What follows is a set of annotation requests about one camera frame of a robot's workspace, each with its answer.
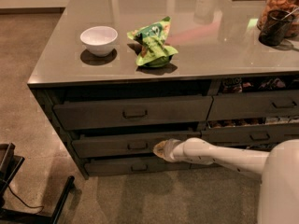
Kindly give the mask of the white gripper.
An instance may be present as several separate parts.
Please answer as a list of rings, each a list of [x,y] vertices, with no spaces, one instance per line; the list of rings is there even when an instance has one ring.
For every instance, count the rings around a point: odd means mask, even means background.
[[[182,141],[169,139],[154,146],[153,153],[162,159],[170,162],[179,162],[184,158]]]

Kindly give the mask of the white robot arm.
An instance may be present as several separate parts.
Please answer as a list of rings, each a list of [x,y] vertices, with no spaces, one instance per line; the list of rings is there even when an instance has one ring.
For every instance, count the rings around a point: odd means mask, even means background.
[[[271,151],[218,147],[200,138],[164,140],[153,153],[168,162],[217,163],[260,181],[257,224],[299,224],[299,140]]]

